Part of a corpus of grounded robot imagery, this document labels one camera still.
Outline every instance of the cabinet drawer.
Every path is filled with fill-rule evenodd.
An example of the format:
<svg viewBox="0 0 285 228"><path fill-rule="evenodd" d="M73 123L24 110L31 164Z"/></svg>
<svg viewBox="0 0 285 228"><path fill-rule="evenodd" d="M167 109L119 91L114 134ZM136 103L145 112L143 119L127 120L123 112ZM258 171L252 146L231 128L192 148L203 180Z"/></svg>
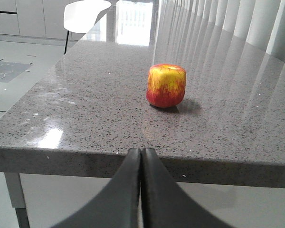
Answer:
<svg viewBox="0 0 285 228"><path fill-rule="evenodd" d="M0 13L0 34L20 35L16 14Z"/></svg>
<svg viewBox="0 0 285 228"><path fill-rule="evenodd" d="M0 0L0 11L17 12L15 0Z"/></svg>

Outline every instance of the vertical blind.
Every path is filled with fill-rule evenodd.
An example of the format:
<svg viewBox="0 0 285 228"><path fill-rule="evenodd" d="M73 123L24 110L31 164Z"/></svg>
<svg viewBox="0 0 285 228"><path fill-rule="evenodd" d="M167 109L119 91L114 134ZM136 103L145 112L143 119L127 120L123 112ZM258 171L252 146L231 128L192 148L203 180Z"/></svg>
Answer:
<svg viewBox="0 0 285 228"><path fill-rule="evenodd" d="M285 0L179 0L194 14L285 62Z"/></svg>

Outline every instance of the floor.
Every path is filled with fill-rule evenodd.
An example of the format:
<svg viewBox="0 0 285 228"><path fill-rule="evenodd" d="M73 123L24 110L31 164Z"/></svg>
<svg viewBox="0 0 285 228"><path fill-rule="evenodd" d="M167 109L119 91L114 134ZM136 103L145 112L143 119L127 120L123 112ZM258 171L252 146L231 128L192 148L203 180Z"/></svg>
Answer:
<svg viewBox="0 0 285 228"><path fill-rule="evenodd" d="M63 46L0 41L0 60L31 64L0 82L0 111L11 108L63 55ZM108 179L21 175L31 228L49 228L78 210ZM211 213L238 228L285 228L285 189L180 183ZM0 173L0 228L18 228Z"/></svg>

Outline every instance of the chair leg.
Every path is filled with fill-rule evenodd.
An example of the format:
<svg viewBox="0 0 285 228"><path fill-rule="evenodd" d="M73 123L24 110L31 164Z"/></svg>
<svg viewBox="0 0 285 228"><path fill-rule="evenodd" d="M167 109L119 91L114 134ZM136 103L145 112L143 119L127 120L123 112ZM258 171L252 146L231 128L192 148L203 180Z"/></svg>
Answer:
<svg viewBox="0 0 285 228"><path fill-rule="evenodd" d="M66 54L66 52L67 52L67 41L68 41L68 34L69 34L69 30L67 31L67 34L66 34L66 47L65 47L65 54Z"/></svg>

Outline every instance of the apple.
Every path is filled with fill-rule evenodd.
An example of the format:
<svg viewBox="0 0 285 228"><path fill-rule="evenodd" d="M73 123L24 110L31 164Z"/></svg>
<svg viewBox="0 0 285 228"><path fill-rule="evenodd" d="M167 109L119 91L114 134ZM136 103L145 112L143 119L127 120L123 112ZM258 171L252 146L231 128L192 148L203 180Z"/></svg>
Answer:
<svg viewBox="0 0 285 228"><path fill-rule="evenodd" d="M168 108L179 104L185 95L186 71L171 64L157 64L148 75L147 100L151 105Z"/></svg>

